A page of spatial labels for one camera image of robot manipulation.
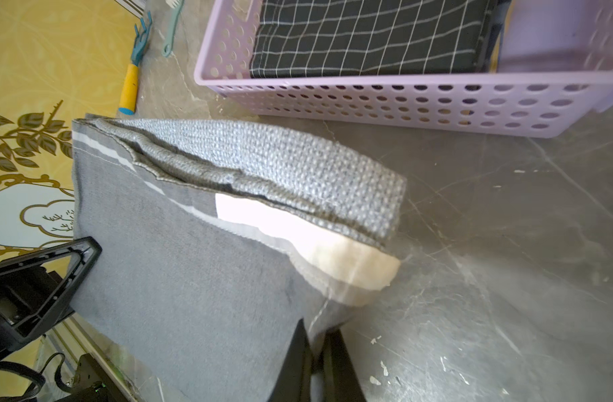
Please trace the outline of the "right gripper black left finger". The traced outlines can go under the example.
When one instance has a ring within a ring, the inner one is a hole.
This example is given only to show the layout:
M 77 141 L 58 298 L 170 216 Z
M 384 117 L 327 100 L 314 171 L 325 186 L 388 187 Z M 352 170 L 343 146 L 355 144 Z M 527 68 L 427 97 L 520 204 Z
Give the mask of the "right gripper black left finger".
M 313 353 L 303 320 L 299 320 L 268 402 L 309 402 Z

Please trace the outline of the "plain grey pillowcase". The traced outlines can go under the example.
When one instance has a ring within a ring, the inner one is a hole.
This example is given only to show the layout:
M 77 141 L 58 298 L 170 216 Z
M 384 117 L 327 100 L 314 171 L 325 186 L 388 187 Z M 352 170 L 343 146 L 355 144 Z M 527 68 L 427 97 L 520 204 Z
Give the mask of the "plain grey pillowcase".
M 355 150 L 228 120 L 72 123 L 74 233 L 102 253 L 72 305 L 193 401 L 265 401 L 395 279 L 406 180 Z

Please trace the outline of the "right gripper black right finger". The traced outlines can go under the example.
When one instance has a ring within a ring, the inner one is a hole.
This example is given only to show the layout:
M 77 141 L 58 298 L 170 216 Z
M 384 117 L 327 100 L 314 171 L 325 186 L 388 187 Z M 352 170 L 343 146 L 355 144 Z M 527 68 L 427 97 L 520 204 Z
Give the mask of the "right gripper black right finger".
M 328 333 L 324 339 L 322 364 L 324 401 L 366 401 L 339 329 Z

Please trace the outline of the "black grid pillowcase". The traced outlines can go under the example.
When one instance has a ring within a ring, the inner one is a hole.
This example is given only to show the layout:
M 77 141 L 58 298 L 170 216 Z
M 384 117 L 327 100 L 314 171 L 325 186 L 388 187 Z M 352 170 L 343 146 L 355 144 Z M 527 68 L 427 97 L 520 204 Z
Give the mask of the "black grid pillowcase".
M 477 70 L 494 1 L 265 1 L 257 79 Z

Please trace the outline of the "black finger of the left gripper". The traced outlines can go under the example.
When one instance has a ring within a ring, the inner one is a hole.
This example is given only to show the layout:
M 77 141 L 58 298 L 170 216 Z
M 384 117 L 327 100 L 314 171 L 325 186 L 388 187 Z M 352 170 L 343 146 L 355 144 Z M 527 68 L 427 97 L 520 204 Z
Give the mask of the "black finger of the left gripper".
M 0 342 L 31 342 L 70 316 L 101 253 L 85 237 L 0 262 Z

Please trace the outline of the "purple plastic basket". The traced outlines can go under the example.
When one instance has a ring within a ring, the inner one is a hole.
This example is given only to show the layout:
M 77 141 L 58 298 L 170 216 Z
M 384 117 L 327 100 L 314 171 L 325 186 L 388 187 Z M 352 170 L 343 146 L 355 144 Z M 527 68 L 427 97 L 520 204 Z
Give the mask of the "purple plastic basket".
M 495 73 L 253 79 L 261 2 L 217 1 L 197 84 L 258 115 L 557 137 L 613 106 L 613 1 L 517 1 Z

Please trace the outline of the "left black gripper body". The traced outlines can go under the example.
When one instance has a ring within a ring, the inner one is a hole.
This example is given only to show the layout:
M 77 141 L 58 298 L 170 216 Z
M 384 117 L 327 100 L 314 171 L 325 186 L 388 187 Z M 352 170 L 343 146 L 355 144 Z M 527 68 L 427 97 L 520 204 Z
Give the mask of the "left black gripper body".
M 75 274 L 43 266 L 0 272 L 0 362 L 50 331 L 74 310 Z

